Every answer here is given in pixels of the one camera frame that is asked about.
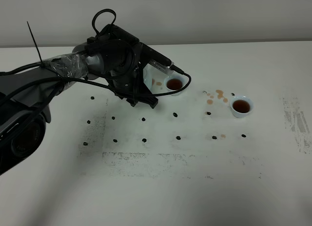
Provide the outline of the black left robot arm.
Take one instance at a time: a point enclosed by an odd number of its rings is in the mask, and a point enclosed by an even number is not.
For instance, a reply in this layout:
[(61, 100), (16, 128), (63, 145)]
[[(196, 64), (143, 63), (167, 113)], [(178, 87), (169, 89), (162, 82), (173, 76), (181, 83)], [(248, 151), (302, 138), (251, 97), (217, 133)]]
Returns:
[(154, 108), (158, 100), (143, 82), (143, 69), (154, 51), (114, 24), (70, 54), (21, 66), (0, 75), (0, 171), (5, 173), (40, 146), (51, 122), (49, 104), (74, 83), (107, 81), (112, 91), (132, 106)]

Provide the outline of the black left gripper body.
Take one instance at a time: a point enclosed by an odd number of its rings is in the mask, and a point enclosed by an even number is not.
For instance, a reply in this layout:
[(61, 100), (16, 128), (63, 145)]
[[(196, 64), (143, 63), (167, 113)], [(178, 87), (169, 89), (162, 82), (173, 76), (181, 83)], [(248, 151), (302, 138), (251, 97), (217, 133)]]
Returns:
[(126, 98), (131, 106), (134, 107), (138, 102), (141, 102), (154, 108), (158, 103), (158, 99), (154, 96), (146, 96), (152, 93), (143, 82), (144, 68), (140, 64), (141, 49), (141, 42), (135, 44), (132, 50), (127, 48), (124, 62), (108, 72), (110, 77), (117, 76), (118, 78), (109, 79), (107, 82), (109, 86), (124, 91), (124, 93), (118, 91), (114, 91), (114, 93), (120, 99)]

